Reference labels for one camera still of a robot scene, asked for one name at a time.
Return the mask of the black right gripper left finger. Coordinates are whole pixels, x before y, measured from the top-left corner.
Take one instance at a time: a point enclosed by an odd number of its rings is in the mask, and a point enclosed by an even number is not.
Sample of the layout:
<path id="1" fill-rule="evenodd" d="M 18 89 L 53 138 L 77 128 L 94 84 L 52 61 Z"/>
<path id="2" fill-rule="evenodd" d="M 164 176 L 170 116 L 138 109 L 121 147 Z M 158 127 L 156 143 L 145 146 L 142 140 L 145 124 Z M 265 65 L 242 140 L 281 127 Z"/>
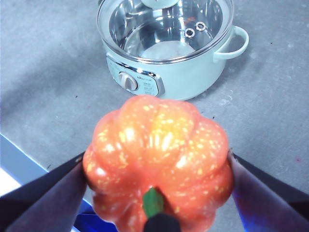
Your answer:
<path id="1" fill-rule="evenodd" d="M 2 232 L 69 232 L 86 191 L 83 153 L 1 196 Z"/>

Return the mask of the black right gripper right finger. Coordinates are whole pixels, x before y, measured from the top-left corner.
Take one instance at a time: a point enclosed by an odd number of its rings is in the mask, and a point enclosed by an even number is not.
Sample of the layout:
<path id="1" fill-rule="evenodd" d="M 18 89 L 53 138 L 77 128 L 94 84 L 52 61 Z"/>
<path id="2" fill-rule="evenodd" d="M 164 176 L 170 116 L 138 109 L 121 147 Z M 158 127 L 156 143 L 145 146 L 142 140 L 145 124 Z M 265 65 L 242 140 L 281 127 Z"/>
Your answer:
<path id="1" fill-rule="evenodd" d="M 247 232 L 307 232 L 308 194 L 274 178 L 232 151 L 228 152 L 235 183 L 232 192 Z"/>

